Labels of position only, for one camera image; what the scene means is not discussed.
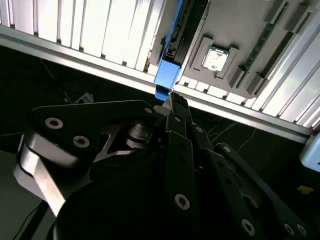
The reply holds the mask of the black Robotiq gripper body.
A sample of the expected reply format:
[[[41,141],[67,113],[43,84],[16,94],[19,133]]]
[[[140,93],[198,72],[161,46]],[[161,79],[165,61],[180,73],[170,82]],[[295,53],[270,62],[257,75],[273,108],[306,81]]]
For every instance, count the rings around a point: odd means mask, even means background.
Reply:
[[[197,235],[198,217],[175,203],[175,120],[114,174],[73,193],[53,229],[56,240],[219,240]]]

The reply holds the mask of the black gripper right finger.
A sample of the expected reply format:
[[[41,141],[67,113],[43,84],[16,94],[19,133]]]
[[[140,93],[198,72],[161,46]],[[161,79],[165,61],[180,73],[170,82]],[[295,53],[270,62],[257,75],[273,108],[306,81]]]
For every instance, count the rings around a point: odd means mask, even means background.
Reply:
[[[174,96],[174,201],[197,216],[194,232],[220,240],[317,240],[285,202],[228,145],[212,146]]]

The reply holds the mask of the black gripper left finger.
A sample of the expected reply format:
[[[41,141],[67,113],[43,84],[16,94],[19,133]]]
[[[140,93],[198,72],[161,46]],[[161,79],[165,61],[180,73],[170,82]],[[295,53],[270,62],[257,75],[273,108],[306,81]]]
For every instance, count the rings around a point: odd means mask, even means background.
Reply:
[[[57,218],[73,193],[131,163],[157,130],[175,121],[175,95],[156,106],[127,100],[33,109],[18,152],[23,186]]]

